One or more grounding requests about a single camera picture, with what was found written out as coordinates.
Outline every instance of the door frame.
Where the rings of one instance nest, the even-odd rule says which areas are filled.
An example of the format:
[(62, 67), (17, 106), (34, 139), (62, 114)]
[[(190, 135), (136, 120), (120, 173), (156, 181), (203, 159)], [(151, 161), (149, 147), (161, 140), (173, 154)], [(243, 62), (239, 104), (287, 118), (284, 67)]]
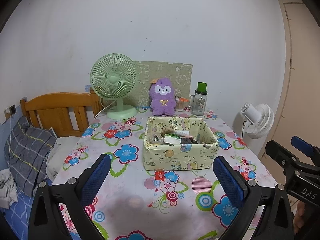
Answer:
[(276, 110), (275, 114), (275, 120), (274, 123), (270, 129), (270, 132), (267, 135), (267, 138), (265, 142), (263, 143), (263, 146), (258, 154), (258, 158), (261, 159), (262, 156), (265, 153), (265, 147), (268, 141), (273, 139), (273, 136), (275, 135), (276, 129), (278, 127), (282, 111), (284, 108), (284, 103), (287, 98), (287, 93), (288, 93), (288, 88), (289, 88), (289, 81), (290, 81), (290, 71), (291, 71), (291, 58), (292, 58), (292, 52), (291, 52), (291, 32), (290, 32), (290, 26), (289, 26), (289, 21), (287, 12), (285, 10), (285, 4), (288, 3), (302, 3), (302, 0), (278, 0), (280, 9), (281, 9), (281, 14), (282, 14), (282, 19), (284, 23), (284, 36), (285, 36), (285, 68), (284, 68), (284, 79), (283, 79), (283, 84), (282, 84), (282, 91), (280, 95), (280, 100), (279, 104)]

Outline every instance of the purple plush toy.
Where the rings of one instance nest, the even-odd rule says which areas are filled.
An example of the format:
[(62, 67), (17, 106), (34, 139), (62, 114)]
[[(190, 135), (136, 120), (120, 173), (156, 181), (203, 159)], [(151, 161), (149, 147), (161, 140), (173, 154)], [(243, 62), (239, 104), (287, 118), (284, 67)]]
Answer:
[(153, 109), (153, 115), (174, 115), (174, 107), (177, 103), (169, 78), (160, 78), (151, 86), (149, 95), (152, 98), (150, 107)]

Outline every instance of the human hand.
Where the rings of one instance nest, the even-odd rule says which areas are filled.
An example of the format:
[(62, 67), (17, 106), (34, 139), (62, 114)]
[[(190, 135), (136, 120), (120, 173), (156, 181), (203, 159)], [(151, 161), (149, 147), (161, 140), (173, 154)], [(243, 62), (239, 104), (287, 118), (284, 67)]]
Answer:
[(304, 210), (305, 210), (305, 203), (303, 203), (302, 201), (299, 201), (297, 204), (297, 212), (296, 212), (294, 219), (293, 219), (293, 229), (294, 229), (295, 234), (298, 233), (298, 231), (304, 225), (304, 221), (302, 219), (302, 216), (304, 214)]

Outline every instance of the green fan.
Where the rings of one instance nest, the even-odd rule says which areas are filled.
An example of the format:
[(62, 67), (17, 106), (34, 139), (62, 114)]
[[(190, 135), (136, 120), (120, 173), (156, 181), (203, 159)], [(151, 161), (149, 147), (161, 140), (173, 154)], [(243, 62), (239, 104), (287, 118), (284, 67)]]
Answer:
[(92, 67), (90, 82), (98, 96), (117, 101), (117, 105), (108, 110), (107, 117), (122, 120), (137, 114), (136, 108), (122, 101), (137, 82), (136, 66), (127, 56), (113, 53), (100, 58)]

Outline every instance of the wooden door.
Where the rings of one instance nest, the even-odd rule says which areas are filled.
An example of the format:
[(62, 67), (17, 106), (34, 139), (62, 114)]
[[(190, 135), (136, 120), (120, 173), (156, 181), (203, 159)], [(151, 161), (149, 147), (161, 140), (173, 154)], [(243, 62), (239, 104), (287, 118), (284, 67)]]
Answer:
[[(272, 140), (295, 154), (300, 161), (310, 158), (291, 146), (299, 136), (320, 146), (320, 27), (303, 3), (284, 4), (290, 29), (291, 67), (284, 108)], [(266, 154), (261, 159), (278, 183), (285, 183), (283, 169)], [(296, 199), (289, 196), (291, 205)]]

